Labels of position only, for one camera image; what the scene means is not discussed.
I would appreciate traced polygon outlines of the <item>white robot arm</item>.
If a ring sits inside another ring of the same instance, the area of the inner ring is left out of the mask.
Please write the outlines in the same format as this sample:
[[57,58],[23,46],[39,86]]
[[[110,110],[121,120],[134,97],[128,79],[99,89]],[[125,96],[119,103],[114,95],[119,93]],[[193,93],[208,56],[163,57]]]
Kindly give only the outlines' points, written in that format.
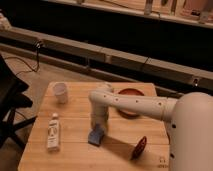
[[169,171],[213,171],[213,96],[191,92],[179,99],[120,95],[110,84],[89,94],[91,126],[108,121],[108,108],[124,109],[169,123]]

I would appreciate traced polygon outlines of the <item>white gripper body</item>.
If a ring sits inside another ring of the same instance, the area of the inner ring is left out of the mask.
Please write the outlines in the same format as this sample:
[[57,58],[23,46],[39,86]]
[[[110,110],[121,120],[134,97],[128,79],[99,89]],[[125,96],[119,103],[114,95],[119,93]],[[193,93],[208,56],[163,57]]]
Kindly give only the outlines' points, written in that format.
[[104,115],[91,115],[91,128],[94,129],[96,125],[99,125],[104,133],[108,132],[108,114]]

